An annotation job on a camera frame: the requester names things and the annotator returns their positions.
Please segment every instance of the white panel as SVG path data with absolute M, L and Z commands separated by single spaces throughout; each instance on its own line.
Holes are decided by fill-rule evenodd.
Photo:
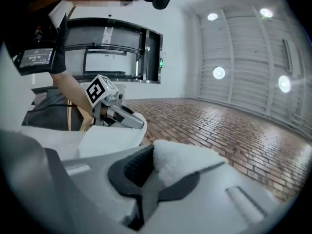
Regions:
M 280 17 L 279 19 L 275 17 L 273 17 L 272 19 L 263 19 L 263 24 L 268 34 L 274 61 L 273 81 L 275 83 L 275 87 L 273 93 L 271 115 L 275 118 L 290 122 L 291 114 L 296 113 L 298 108 L 299 94 L 298 86 L 295 85 L 296 79 L 294 79 L 293 75 L 291 73 L 288 73 L 286 70 L 286 53 L 282 40 L 285 39 L 289 42 L 289 44 L 291 44 L 292 36 L 290 34 L 289 28 L 287 27 L 287 23 L 282 17 Z M 292 90 L 290 93 L 285 94 L 279 89 L 278 79 L 281 76 L 287 76 L 291 80 Z
M 252 7 L 225 8 L 235 60 L 232 102 L 264 112 L 267 102 L 268 55 Z
M 265 29 L 265 26 L 263 23 L 264 20 L 263 20 L 263 18 L 261 18 L 259 11 L 257 11 L 254 6 L 253 6 L 253 13 L 254 13 L 254 16 L 257 18 L 259 28 L 261 29 L 261 33 L 262 33 L 263 40 L 265 43 L 267 58 L 269 61 L 269 95 L 268 95 L 268 99 L 267 99 L 267 102 L 265 105 L 265 112 L 266 112 L 266 114 L 269 114 L 271 111 L 273 95 L 274 95 L 274 85 L 273 85 L 274 58 L 273 58 L 271 43 L 269 40 L 269 35 L 268 35 L 268 32 Z
M 35 94 L 18 73 L 3 43 L 0 47 L 0 128 L 19 131 Z
M 136 54 L 126 56 L 113 54 L 87 54 L 86 71 L 124 71 L 126 75 L 136 73 Z
M 304 118 L 303 129 L 311 132 L 312 126 L 312 48 L 308 37 L 305 35 L 303 28 L 297 26 L 296 35 L 298 37 L 298 43 L 301 48 L 301 57 L 304 63 L 304 73 L 306 74 L 306 79 L 300 78 L 299 84 L 304 86 L 304 91 L 301 93 L 303 95 L 303 103 L 300 115 Z
M 218 10 L 217 13 L 216 21 L 208 21 L 207 16 L 200 18 L 203 63 L 199 95 L 227 101 L 232 71 L 229 35 L 222 11 Z M 216 67 L 224 68 L 225 77 L 223 79 L 214 78 L 213 70 Z
M 232 100 L 232 95 L 233 95 L 233 86 L 234 86 L 234 46 L 233 46 L 233 41 L 232 41 L 232 35 L 231 35 L 231 30 L 229 27 L 229 24 L 227 22 L 227 19 L 225 17 L 224 11 L 220 9 L 222 18 L 224 20 L 224 24 L 226 27 L 226 32 L 228 34 L 228 40 L 229 40 L 229 49 L 230 49 L 230 56 L 231 56 L 231 79 L 230 79 L 230 88 L 229 88 L 229 94 L 228 94 L 228 102 L 231 102 Z
M 188 12 L 187 43 L 188 43 L 188 68 L 186 89 L 183 97 L 195 98 L 200 90 L 200 70 L 202 68 L 202 37 L 199 17 L 193 12 Z
M 50 87 L 53 85 L 52 77 L 48 72 L 22 76 L 22 79 L 29 85 L 31 89 Z

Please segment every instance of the human arm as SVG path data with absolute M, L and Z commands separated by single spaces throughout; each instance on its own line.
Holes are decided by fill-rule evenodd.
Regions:
M 53 79 L 53 83 L 68 100 L 92 116 L 92 106 L 85 94 L 84 89 L 79 85 L 75 78 L 73 78 L 66 71 L 59 74 L 51 74 L 51 77 Z M 102 108 L 101 114 L 106 115 L 106 113 L 107 108 Z

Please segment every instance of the gray surface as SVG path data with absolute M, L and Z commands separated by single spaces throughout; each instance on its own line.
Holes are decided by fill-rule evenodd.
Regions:
M 140 232 L 143 234 L 241 232 L 248 224 L 225 191 L 232 186 L 240 186 L 267 213 L 271 213 L 278 206 L 277 200 L 260 185 L 225 164 L 201 174 L 197 187 L 183 200 L 160 203 Z
M 34 139 L 15 132 L 0 131 L 0 141 L 0 165 L 16 203 L 46 232 L 135 233 L 109 218 L 78 190 L 55 151 L 43 150 Z
M 114 28 L 111 44 L 138 49 L 140 34 L 129 30 Z
M 148 62 L 147 62 L 147 80 L 158 80 L 159 70 L 159 47 L 158 37 L 155 34 L 150 34 L 149 48 L 148 51 Z
M 142 187 L 142 211 L 145 222 L 150 219 L 157 209 L 158 192 L 165 187 L 166 186 L 159 179 L 158 173 L 154 169 Z
M 150 31 L 147 30 L 146 31 L 146 36 L 145 36 L 145 47 L 144 47 L 144 54 L 143 54 L 143 60 L 144 60 L 144 64 L 143 64 L 143 80 L 148 80 L 147 79 L 147 68 L 148 68 L 148 55 L 149 55 L 149 51 L 148 48 L 150 46 Z
M 146 146 L 109 155 L 65 161 L 63 165 L 66 169 L 79 165 L 89 165 L 90 170 L 71 175 L 72 180 L 112 220 L 127 225 L 137 214 L 136 200 L 118 194 L 109 182 L 107 172 L 115 161 L 123 159 L 144 147 Z
M 135 79 L 118 79 L 118 78 L 110 78 L 111 81 L 128 81 L 128 82 L 138 82 L 138 83 L 154 83 L 160 84 L 160 80 L 135 80 Z
M 291 209 L 297 197 L 289 199 L 285 203 L 281 204 L 274 210 L 269 217 L 265 218 L 263 221 L 252 225 L 249 229 L 243 231 L 241 234 L 261 234 L 268 233 L 272 230 L 286 215 L 286 213 Z
M 85 49 L 65 52 L 65 64 L 67 72 L 73 76 L 83 74 L 83 58 Z
M 65 46 L 87 43 L 102 43 L 105 27 L 76 27 L 69 30 Z

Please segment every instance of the white wall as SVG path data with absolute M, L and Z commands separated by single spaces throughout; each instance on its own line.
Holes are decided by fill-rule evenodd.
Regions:
M 84 17 L 111 18 L 147 27 L 163 35 L 166 52 L 161 70 L 161 84 L 117 82 L 126 85 L 126 98 L 175 98 L 185 95 L 188 62 L 187 23 L 189 16 L 180 9 L 156 10 L 151 3 L 135 2 L 126 7 L 82 7 L 74 10 L 71 19 Z
M 186 89 L 183 97 L 195 98 L 198 94 L 200 84 L 200 70 L 202 65 L 202 44 L 199 17 L 187 11 L 187 43 L 188 43 L 188 65 L 186 72 Z

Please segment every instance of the round light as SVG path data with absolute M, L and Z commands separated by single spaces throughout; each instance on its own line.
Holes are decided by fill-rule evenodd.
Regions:
M 214 69 L 213 75 L 216 79 L 222 79 L 225 76 L 225 70 L 221 67 L 217 67 Z
M 273 13 L 270 10 L 265 9 L 265 8 L 260 10 L 260 14 L 266 18 L 271 18 L 273 16 Z
M 278 79 L 278 85 L 280 90 L 282 90 L 284 93 L 288 93 L 291 90 L 291 81 L 287 76 L 281 76 Z
M 208 15 L 208 20 L 209 21 L 215 21 L 218 19 L 218 15 L 216 13 L 211 13 Z

